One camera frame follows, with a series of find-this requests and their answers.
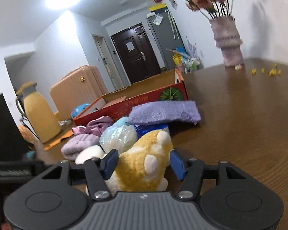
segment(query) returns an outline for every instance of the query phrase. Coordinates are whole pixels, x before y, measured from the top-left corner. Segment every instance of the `brown door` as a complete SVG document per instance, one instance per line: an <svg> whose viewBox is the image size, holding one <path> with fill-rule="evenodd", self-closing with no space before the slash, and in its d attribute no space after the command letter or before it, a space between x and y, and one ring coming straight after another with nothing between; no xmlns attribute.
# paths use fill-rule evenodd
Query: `brown door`
<svg viewBox="0 0 288 230"><path fill-rule="evenodd" d="M114 34L112 39L132 84L161 73L142 23Z"/></svg>

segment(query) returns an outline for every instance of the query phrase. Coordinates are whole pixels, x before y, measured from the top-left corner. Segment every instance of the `door handle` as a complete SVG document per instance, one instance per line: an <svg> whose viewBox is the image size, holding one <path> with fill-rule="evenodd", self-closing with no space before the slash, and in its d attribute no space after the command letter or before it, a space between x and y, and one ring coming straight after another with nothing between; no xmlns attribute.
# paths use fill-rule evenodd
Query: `door handle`
<svg viewBox="0 0 288 230"><path fill-rule="evenodd" d="M141 52L141 54L142 54L143 60L146 60L146 57L145 57L145 55L144 55L144 52Z"/></svg>

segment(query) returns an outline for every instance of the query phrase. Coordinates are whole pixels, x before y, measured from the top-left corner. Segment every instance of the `folded lavender fabric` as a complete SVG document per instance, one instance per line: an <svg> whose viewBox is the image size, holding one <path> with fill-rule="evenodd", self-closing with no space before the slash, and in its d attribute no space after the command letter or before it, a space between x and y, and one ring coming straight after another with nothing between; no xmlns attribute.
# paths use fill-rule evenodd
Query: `folded lavender fabric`
<svg viewBox="0 0 288 230"><path fill-rule="evenodd" d="M99 145L100 137L96 135L80 134L70 139L61 148L63 156L74 161L81 151L93 145Z"/></svg>
<svg viewBox="0 0 288 230"><path fill-rule="evenodd" d="M133 107L126 123L152 125L182 121L197 124L200 120L194 101L156 101Z"/></svg>
<svg viewBox="0 0 288 230"><path fill-rule="evenodd" d="M74 133L74 136L79 134L92 134L98 137L107 129L109 126L113 125L112 118L108 116L102 116L98 119L92 120L85 126L76 126L73 127L71 130Z"/></svg>

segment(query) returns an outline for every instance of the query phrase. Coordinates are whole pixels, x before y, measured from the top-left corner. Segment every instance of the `pink suitcase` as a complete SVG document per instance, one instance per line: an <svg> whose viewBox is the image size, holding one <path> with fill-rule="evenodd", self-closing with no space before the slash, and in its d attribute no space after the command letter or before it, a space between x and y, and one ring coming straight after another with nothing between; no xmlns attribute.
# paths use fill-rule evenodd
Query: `pink suitcase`
<svg viewBox="0 0 288 230"><path fill-rule="evenodd" d="M92 103L108 90L97 67L83 66L67 74L50 89L60 115L71 119L71 111L84 103Z"/></svg>

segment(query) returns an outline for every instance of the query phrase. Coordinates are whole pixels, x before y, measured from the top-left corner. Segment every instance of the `cardboard box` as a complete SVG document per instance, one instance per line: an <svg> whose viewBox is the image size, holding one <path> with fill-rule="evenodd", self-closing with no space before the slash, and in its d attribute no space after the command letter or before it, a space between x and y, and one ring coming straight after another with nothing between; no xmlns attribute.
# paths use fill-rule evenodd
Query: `cardboard box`
<svg viewBox="0 0 288 230"><path fill-rule="evenodd" d="M108 104L114 100L119 102L98 109L100 105ZM99 97L74 118L74 123L85 126L91 120L101 116L109 116L116 121L121 117L128 116L134 106L159 100L188 100L185 83L178 70L152 76Z"/></svg>

